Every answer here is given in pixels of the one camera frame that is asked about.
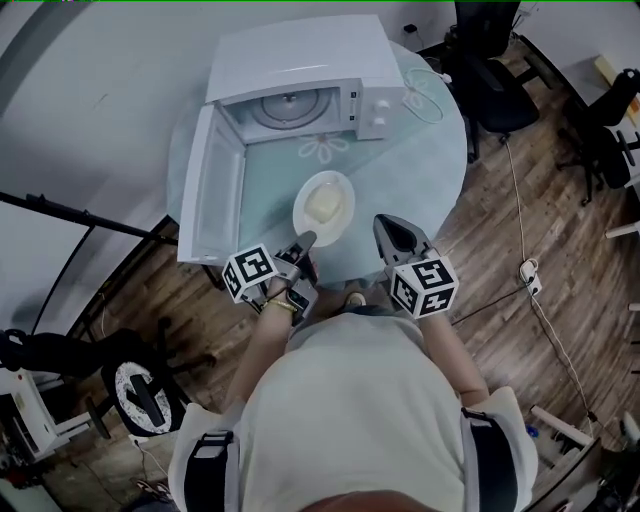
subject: office chair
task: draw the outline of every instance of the office chair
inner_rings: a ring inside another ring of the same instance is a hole
[[[453,95],[469,120],[473,150],[468,161],[473,163],[480,156],[478,123],[488,132],[508,136],[538,120],[538,109],[522,84],[543,76],[528,57],[530,67],[518,77],[491,59],[507,49],[520,2],[455,4],[458,24],[448,37],[453,49],[443,58],[442,70],[451,76]]]
[[[102,368],[107,398],[98,405],[91,397],[85,400],[98,433],[110,439],[102,418],[115,407],[129,432],[151,437],[180,428],[186,404],[191,402],[172,375],[216,363],[215,357],[206,354],[169,367],[166,361],[175,355],[166,349],[165,330],[170,325],[168,318],[158,321],[156,349],[130,329],[120,329],[96,343],[52,333],[28,336],[14,329],[0,331],[0,361],[9,371],[24,368],[80,379]]]
[[[615,126],[622,121],[638,93],[640,72],[625,69],[616,77],[611,88],[592,105],[587,107],[580,100],[572,98],[563,107],[562,111],[577,138],[565,128],[560,129],[558,135],[571,144],[576,156],[556,167],[558,170],[578,165],[584,168],[587,197],[582,200],[582,206],[593,199],[593,176],[598,180],[598,191],[604,188],[603,177],[609,188],[614,189],[623,187],[631,177],[624,155],[629,164],[635,166],[631,150],[640,149],[640,135],[636,132],[637,140],[627,143],[622,132],[616,131],[616,140],[613,133],[605,127]]]

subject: hand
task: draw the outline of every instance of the hand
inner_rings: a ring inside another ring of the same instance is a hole
[[[287,290],[289,289],[289,283],[281,277],[274,276],[269,281],[269,287],[267,288],[267,296],[273,299],[278,299],[284,302],[287,301]]]

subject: microwave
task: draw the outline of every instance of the microwave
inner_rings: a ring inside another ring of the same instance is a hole
[[[382,139],[404,93],[375,15],[285,21],[223,36],[191,147],[178,260],[223,265],[237,252],[248,144],[347,130]]]

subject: power strip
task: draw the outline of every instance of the power strip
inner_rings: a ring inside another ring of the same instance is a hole
[[[527,283],[527,289],[531,296],[538,295],[542,290],[542,283],[538,276],[538,265],[535,260],[527,260],[520,265],[520,278]]]

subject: open microwave door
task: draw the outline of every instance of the open microwave door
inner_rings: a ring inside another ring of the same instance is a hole
[[[178,261],[222,266],[238,251],[245,151],[215,105],[202,107],[182,197]]]

